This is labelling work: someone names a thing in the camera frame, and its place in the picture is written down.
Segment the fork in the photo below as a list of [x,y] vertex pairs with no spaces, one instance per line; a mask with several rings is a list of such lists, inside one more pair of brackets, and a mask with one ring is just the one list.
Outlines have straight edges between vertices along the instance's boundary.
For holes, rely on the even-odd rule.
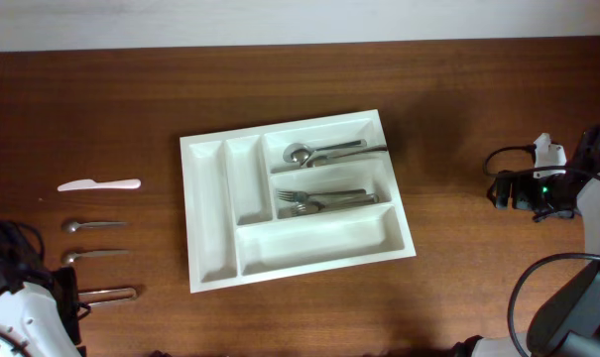
[[357,207],[377,202],[379,202],[379,196],[375,193],[366,194],[362,197],[346,199],[344,201],[332,204],[322,204],[316,201],[310,201],[306,203],[300,203],[291,208],[291,217],[299,217],[324,211]]
[[321,192],[321,193],[308,193],[304,191],[293,191],[293,190],[279,190],[278,198],[286,202],[304,203],[313,197],[325,196],[357,196],[359,194],[366,194],[365,189],[350,189],[336,192]]

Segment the brown wooden surface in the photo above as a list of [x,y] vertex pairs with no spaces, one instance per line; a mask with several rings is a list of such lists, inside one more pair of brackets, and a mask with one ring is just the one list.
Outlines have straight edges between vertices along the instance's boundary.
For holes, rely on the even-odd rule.
[[[179,137],[380,111],[415,258],[191,295]],[[359,356],[506,335],[520,273],[583,250],[581,219],[498,211],[482,159],[548,132],[575,148],[600,123],[600,38],[443,41],[0,55],[0,218],[39,227],[46,263],[72,248],[81,289],[142,286],[81,323],[90,356]],[[495,169],[519,169],[510,155]],[[139,178],[135,191],[56,192],[73,179]],[[68,218],[121,219],[67,235]],[[538,272],[536,308],[579,268]]]

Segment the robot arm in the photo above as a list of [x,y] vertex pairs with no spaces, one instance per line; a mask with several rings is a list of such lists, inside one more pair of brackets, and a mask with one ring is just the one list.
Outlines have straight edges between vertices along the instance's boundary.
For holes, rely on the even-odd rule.
[[20,226],[0,221],[0,356],[85,356],[73,268],[48,271]]
[[[506,150],[527,151],[534,158],[535,168],[488,173],[487,162]],[[592,262],[540,308],[529,332],[519,335],[515,345],[510,338],[481,339],[473,348],[472,357],[512,357],[525,355],[526,350],[535,357],[600,357],[600,126],[583,134],[573,158],[563,166],[564,159],[563,148],[552,144],[548,134],[542,134],[533,145],[501,149],[485,162],[485,174],[496,178],[487,196],[497,208],[507,208],[507,201],[512,198],[514,208],[534,212],[535,222],[553,216],[571,219],[576,214],[584,221],[585,254],[544,258],[519,279],[510,301],[512,335],[515,299],[534,270],[560,259]]]

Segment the spoon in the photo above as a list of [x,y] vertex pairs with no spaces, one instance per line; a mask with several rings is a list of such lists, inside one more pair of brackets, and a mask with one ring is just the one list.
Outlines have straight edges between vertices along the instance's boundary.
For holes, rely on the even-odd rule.
[[373,146],[370,148],[357,150],[357,151],[354,151],[351,153],[344,153],[344,154],[333,153],[330,155],[320,155],[320,156],[314,157],[314,158],[306,161],[305,165],[308,168],[314,168],[314,167],[323,166],[323,165],[328,164],[328,161],[331,159],[339,159],[339,158],[343,158],[343,157],[347,157],[347,156],[351,156],[351,155],[357,155],[357,154],[387,152],[387,151],[388,151],[388,146],[377,145],[377,146]]
[[308,146],[306,144],[295,143],[295,144],[290,144],[284,150],[284,153],[282,154],[282,158],[284,159],[285,162],[287,162],[289,164],[292,164],[292,163],[303,164],[306,162],[306,160],[308,160],[308,158],[310,158],[312,153],[314,153],[316,151],[347,149],[347,148],[352,148],[352,147],[362,147],[363,148],[366,145],[367,144],[364,139],[355,140],[355,141],[343,143],[343,144],[331,145],[331,146],[327,146],[327,147],[321,147],[321,148],[311,148],[310,146]]
[[127,222],[88,222],[79,223],[77,221],[68,221],[61,226],[61,230],[67,233],[74,233],[79,228],[100,228],[100,227],[120,227],[128,224]]
[[128,254],[130,251],[127,250],[105,250],[105,251],[92,251],[85,253],[68,252],[61,257],[61,262],[64,265],[70,265],[76,262],[79,258],[91,258],[91,257],[105,257],[109,255]]

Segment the cutlery tray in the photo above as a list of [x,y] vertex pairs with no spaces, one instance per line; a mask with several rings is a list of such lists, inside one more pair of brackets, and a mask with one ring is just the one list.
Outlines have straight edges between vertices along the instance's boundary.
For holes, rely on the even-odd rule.
[[[376,110],[180,138],[192,293],[414,256],[389,153],[316,168],[285,148],[386,144]],[[375,204],[292,217],[278,190],[366,189]]]

